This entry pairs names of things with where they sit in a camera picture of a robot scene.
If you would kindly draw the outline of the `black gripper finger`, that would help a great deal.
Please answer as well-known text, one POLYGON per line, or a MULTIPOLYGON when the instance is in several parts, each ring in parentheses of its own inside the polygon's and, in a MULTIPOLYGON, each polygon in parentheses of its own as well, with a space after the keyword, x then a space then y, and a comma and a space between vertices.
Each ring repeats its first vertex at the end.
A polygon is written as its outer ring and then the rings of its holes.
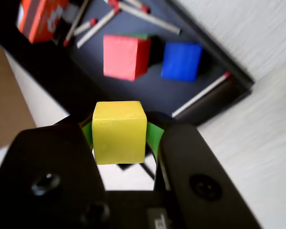
POLYGON ((216 156, 190 123, 160 112, 148 122, 164 130, 158 161, 183 229, 259 229, 261 226, 216 156))
POLYGON ((78 124, 21 131, 0 166, 0 229, 106 229, 109 208, 78 124))

